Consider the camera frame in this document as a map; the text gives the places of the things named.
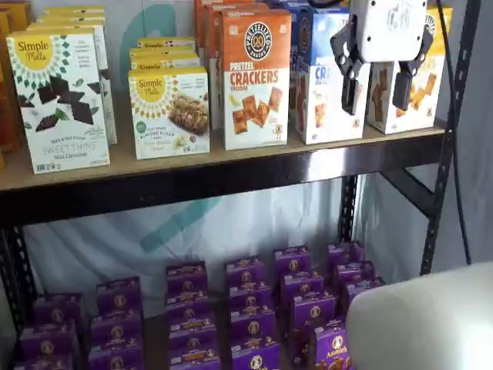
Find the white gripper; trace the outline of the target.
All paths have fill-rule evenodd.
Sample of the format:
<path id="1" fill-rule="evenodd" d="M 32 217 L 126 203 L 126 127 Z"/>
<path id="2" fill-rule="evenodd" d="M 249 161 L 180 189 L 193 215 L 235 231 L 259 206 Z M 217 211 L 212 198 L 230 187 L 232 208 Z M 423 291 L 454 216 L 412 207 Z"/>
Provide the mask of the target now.
<path id="1" fill-rule="evenodd" d="M 425 1 L 350 3 L 347 22 L 330 39 L 335 62 L 343 76 L 341 106 L 346 113 L 366 113 L 368 80 L 361 82 L 360 73 L 364 70 L 369 78 L 370 62 L 399 62 L 392 103 L 397 108 L 408 107 L 413 78 L 434 41 L 425 16 Z"/>

